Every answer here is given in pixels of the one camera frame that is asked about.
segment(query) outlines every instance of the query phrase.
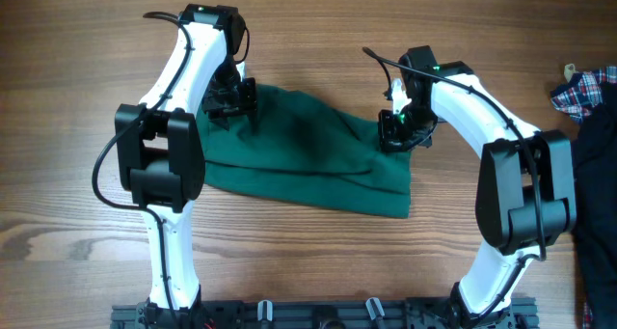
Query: black fabric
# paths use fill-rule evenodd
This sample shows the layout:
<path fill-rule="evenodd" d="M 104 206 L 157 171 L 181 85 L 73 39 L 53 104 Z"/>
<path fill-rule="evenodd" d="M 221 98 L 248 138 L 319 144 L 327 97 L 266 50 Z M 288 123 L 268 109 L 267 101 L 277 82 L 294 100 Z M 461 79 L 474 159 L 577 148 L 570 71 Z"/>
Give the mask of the black fabric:
<path fill-rule="evenodd" d="M 617 85 L 603 83 L 573 142 L 577 257 L 596 329 L 617 328 Z"/>

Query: wooden floor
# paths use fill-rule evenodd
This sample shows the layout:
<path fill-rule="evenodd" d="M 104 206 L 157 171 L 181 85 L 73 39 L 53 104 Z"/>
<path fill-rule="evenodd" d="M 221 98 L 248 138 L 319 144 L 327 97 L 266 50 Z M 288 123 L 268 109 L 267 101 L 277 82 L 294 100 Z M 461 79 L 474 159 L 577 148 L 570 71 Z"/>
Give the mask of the wooden floor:
<path fill-rule="evenodd" d="M 548 101 L 563 65 L 617 62 L 614 0 L 0 0 L 0 327 L 106 328 L 112 304 L 148 296 L 144 224 L 99 203 L 90 176 L 119 104 L 146 93 L 174 47 L 174 28 L 141 14 L 177 13 L 189 2 L 239 7 L 259 83 L 372 120 L 388 107 L 386 81 L 365 45 L 396 59 L 430 44 L 439 61 L 474 68 L 523 119 L 571 136 L 576 127 Z M 120 200 L 116 162 L 108 159 L 101 183 Z M 478 165 L 441 126 L 433 148 L 414 152 L 407 220 L 205 187 L 193 221 L 203 297 L 448 295 L 481 241 Z M 568 235 L 516 293 L 537 297 L 543 328 L 580 325 Z"/>

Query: dark green fabric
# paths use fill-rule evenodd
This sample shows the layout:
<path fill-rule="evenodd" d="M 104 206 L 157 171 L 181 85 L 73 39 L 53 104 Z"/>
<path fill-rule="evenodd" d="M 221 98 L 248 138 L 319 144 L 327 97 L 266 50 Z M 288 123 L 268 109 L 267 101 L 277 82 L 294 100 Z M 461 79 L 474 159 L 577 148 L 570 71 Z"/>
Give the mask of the dark green fabric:
<path fill-rule="evenodd" d="M 410 154 L 379 151 L 376 122 L 302 92 L 257 86 L 257 128 L 246 117 L 229 131 L 200 110 L 205 183 L 310 206 L 406 218 Z"/>

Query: white leg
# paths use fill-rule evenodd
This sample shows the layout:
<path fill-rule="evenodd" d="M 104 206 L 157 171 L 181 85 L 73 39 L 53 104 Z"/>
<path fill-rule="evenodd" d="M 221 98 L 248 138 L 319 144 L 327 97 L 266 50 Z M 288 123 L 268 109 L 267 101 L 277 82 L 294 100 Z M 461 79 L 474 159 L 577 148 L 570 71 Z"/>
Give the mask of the white leg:
<path fill-rule="evenodd" d="M 540 255 L 540 248 L 538 246 L 523 248 L 511 256 L 503 256 L 498 249 L 482 241 L 469 273 L 459 283 L 461 296 L 470 313 L 480 314 L 489 307 L 515 271 L 517 259 L 527 254 Z M 512 291 L 530 263 L 531 260 L 527 260 L 514 285 L 494 311 L 510 306 Z"/>
<path fill-rule="evenodd" d="M 189 201 L 184 206 L 182 213 L 174 213 L 170 207 L 148 205 L 163 224 L 165 238 L 165 260 L 169 281 L 170 293 L 174 309 L 181 307 L 190 308 L 200 290 L 200 281 L 195 273 L 193 265 L 193 232 L 191 230 L 191 217 L 195 202 Z M 146 212 L 142 212 L 148 228 L 148 242 L 150 246 L 150 258 L 152 260 L 152 291 L 150 301 L 156 303 L 159 308 L 169 309 L 165 286 L 162 279 L 161 254 L 159 249 L 158 228 L 156 221 Z"/>

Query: plaid fabric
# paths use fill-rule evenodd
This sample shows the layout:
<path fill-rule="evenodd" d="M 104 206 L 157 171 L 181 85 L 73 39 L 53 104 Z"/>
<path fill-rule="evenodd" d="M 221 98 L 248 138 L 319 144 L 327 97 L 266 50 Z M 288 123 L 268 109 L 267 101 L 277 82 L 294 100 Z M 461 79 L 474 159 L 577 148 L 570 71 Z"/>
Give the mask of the plaid fabric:
<path fill-rule="evenodd" d="M 585 302 L 585 307 L 582 313 L 582 329 L 591 329 L 593 328 L 594 316 L 591 313 L 591 309 L 589 305 Z"/>
<path fill-rule="evenodd" d="M 550 102 L 557 111 L 570 115 L 577 123 L 582 123 L 591 115 L 594 107 L 603 103 L 599 86 L 603 82 L 617 83 L 617 67 L 575 73 L 570 83 L 559 86 L 550 93 Z"/>

